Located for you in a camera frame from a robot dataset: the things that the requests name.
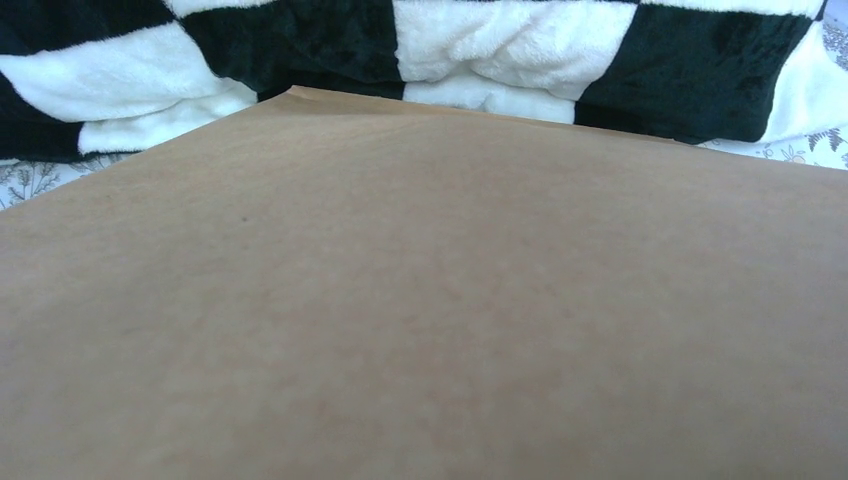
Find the black fabric square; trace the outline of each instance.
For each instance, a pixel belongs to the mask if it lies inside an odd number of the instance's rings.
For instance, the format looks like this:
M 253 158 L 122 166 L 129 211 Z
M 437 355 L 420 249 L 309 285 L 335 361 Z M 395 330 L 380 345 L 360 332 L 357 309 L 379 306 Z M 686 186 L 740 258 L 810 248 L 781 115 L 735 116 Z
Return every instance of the black fabric square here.
M 3 0 L 0 54 L 59 50 L 175 19 L 160 0 Z
M 806 17 L 640 5 L 606 73 L 581 96 L 575 123 L 673 138 L 755 142 Z
M 79 154 L 82 123 L 7 122 L 0 120 L 0 159 L 72 163 Z
M 0 73 L 0 121 L 22 120 L 25 122 L 61 123 L 27 103 L 5 75 Z
M 280 0 L 197 12 L 181 22 L 216 75 L 257 92 L 278 89 L 292 72 L 401 81 L 391 0 Z

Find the fleece blanket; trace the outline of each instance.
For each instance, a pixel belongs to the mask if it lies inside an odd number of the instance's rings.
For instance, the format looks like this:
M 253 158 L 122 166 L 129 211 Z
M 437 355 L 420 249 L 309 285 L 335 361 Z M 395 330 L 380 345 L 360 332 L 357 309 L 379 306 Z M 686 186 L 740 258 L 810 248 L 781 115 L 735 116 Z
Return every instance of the fleece blanket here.
M 0 158 L 138 152 L 294 84 L 688 143 L 788 138 L 848 123 L 824 4 L 4 0 Z

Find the checkered pattern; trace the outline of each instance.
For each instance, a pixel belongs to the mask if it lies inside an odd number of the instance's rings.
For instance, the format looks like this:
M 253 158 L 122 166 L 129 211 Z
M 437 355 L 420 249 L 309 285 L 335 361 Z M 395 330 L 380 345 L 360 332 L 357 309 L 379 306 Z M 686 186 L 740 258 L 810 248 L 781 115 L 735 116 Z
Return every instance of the checkered pattern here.
M 700 142 L 848 123 L 822 0 L 5 0 L 0 158 L 137 152 L 293 84 Z

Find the bed sheet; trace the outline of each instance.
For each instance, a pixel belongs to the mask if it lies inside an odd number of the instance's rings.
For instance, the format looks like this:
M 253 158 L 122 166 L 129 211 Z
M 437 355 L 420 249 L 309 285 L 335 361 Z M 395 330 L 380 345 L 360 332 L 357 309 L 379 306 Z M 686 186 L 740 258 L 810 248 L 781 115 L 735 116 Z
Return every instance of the bed sheet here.
M 825 46 L 833 61 L 848 71 L 848 1 L 833 2 L 833 5 L 832 15 L 825 19 Z M 845 86 L 845 94 L 848 95 L 848 85 Z M 848 125 L 777 143 L 715 140 L 700 146 L 767 160 L 848 170 Z M 108 168 L 124 158 L 101 157 L 73 165 L 0 161 L 0 210 Z

